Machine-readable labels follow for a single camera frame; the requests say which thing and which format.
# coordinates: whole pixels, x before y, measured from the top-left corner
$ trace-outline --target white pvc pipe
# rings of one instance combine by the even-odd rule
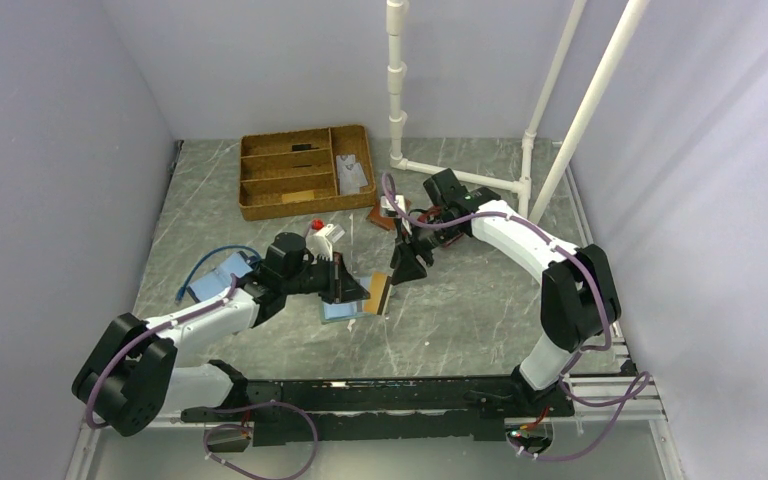
[[[546,177],[543,189],[540,190],[540,194],[534,202],[534,209],[528,217],[531,222],[539,222],[546,211],[549,199],[552,198],[555,188],[557,188],[561,178],[563,178],[564,171],[572,159],[572,154],[575,152],[576,147],[578,147],[578,143],[581,141],[581,137],[584,135],[590,119],[593,117],[593,112],[596,111],[596,106],[599,105],[599,100],[602,99],[602,94],[605,93],[605,89],[611,81],[617,64],[622,59],[625,49],[628,47],[628,43],[632,35],[634,35],[634,31],[637,29],[640,18],[643,16],[643,12],[646,11],[648,4],[649,0],[629,0],[626,4],[622,17],[620,17],[619,23],[617,23],[617,28],[614,30],[613,36],[611,36],[611,41],[608,42],[608,47],[605,49],[602,60],[596,68],[596,73],[593,74],[593,80],[590,81],[590,86],[587,87],[587,92],[581,100],[581,106],[572,120],[569,132],[567,132],[564,143],[561,145],[561,150],[552,164],[549,176]]]
[[[546,81],[543,83],[543,89],[540,91],[540,98],[537,99],[537,105],[534,107],[534,113],[531,114],[531,122],[522,135],[522,169],[520,170],[519,183],[522,187],[519,192],[519,203],[517,213],[523,217],[528,216],[528,202],[531,200],[531,158],[534,150],[534,139],[537,137],[537,127],[546,111],[546,105],[558,82],[558,74],[566,59],[569,46],[572,43],[572,37],[578,28],[578,22],[581,20],[581,13],[587,0],[575,0],[570,9],[567,23],[564,25],[564,31],[561,33],[561,39],[558,42],[558,48],[555,50],[555,56],[552,58],[552,65],[549,66],[549,74],[546,75]]]
[[[402,37],[401,35],[388,35],[390,68],[398,69],[402,65]]]
[[[402,111],[402,81],[407,66],[402,62],[402,30],[408,3],[402,0],[387,1],[387,35],[389,39],[389,63],[387,65],[387,90],[390,93],[390,164],[404,162],[402,158],[402,131],[407,116]]]
[[[446,170],[445,167],[438,167],[437,165],[428,165],[420,162],[412,162],[410,160],[402,162],[404,168],[402,170],[410,170],[412,172],[427,173],[434,175]],[[483,185],[485,187],[497,188],[500,190],[507,190],[511,192],[519,191],[519,184],[517,182],[511,182],[508,180],[499,180],[498,178],[485,177],[483,175],[476,175],[469,172],[461,172],[459,170],[453,170],[458,180],[467,183],[474,183],[476,185]]]
[[[537,134],[537,127],[540,125],[540,120],[546,111],[546,105],[549,103],[549,97],[552,96],[552,90],[554,90],[555,83],[558,81],[558,74],[561,73],[561,67],[569,51],[575,30],[578,28],[578,21],[581,20],[581,12],[584,11],[585,5],[587,5],[587,0],[575,0],[572,4],[567,24],[564,26],[561,40],[558,42],[557,50],[555,50],[555,57],[552,59],[552,65],[549,67],[549,74],[546,76],[546,82],[543,84],[543,90],[540,91],[540,98],[537,99],[534,113],[531,114],[531,122],[529,122],[528,129],[526,130],[526,132],[532,135]]]

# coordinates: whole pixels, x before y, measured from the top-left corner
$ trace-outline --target brown object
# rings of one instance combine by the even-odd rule
[[[348,154],[355,155],[369,185],[360,193],[339,195],[336,156]],[[239,193],[246,220],[373,205],[377,196],[366,129],[346,125],[243,137]]]
[[[405,199],[405,206],[408,210],[410,210],[410,200],[407,198]],[[380,199],[375,201],[375,206],[372,207],[372,210],[369,211],[369,215],[366,216],[366,219],[372,222],[373,225],[379,226],[384,230],[396,229],[396,225],[393,223],[394,219],[392,217],[385,217],[381,215]]]
[[[369,299],[363,302],[363,311],[373,315],[383,315],[390,299],[392,279],[386,273],[375,272],[369,281]]]
[[[303,202],[305,200],[313,200],[314,198],[316,198],[316,194],[313,193],[313,190],[304,190],[301,192],[285,193],[284,195],[281,195],[281,202]]]

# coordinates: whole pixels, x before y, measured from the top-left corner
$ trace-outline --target white wall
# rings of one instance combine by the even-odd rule
[[[768,2],[652,2],[573,168],[689,478],[768,478]]]
[[[178,138],[362,123],[389,136],[385,0],[105,0]],[[522,136],[571,0],[414,0],[405,136]],[[585,9],[542,136],[562,138],[623,0]]]
[[[63,478],[72,379],[133,306],[172,153],[100,2],[0,0],[0,479]]]

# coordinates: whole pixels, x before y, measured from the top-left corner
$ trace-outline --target marble surface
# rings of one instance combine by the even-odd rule
[[[376,176],[388,165],[389,140],[370,139]],[[519,139],[405,139],[411,160],[503,179],[518,178]],[[557,153],[538,139],[532,175],[534,196]],[[181,306],[175,293],[196,261],[209,250],[238,243],[265,252],[275,234],[302,233],[314,215],[246,222],[237,205],[238,141],[186,141],[163,206],[135,306],[138,317],[168,313]],[[415,207],[430,204],[426,178],[393,171],[396,186]],[[510,193],[503,199],[516,205]],[[366,222],[369,209],[318,214],[347,231],[354,218],[354,248],[349,236],[336,247],[354,252],[357,275],[389,272],[392,232]],[[563,182],[540,226],[565,240],[583,243],[569,185]],[[249,378],[338,378],[508,374],[528,354],[541,332],[539,286],[501,252],[465,238],[435,250],[427,279],[396,287],[388,313],[323,325],[315,295],[297,295],[265,324],[210,345],[193,363],[222,359]],[[227,255],[206,262],[206,273]],[[613,354],[591,353],[576,373],[618,371]]]

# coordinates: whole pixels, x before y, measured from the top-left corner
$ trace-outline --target blue cable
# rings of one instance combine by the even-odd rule
[[[207,254],[203,257],[201,257],[201,260],[196,263],[196,266],[193,267],[193,269],[190,271],[190,274],[187,275],[187,279],[184,280],[184,284],[181,285],[181,288],[178,289],[178,293],[175,294],[175,303],[181,303],[181,300],[184,299],[184,295],[187,293],[187,287],[190,286],[190,281],[193,279],[193,275],[196,274],[199,267],[201,267],[201,264],[204,263],[208,258],[212,257],[213,255],[222,252],[224,250],[231,250],[234,248],[238,248],[240,250],[245,250],[249,253],[251,253],[251,257],[249,257],[246,254],[243,254],[243,257],[246,259],[246,263],[249,265],[253,265],[261,260],[260,254],[257,253],[257,250],[248,247],[246,245],[225,245],[224,247],[214,248],[213,250],[207,252]]]

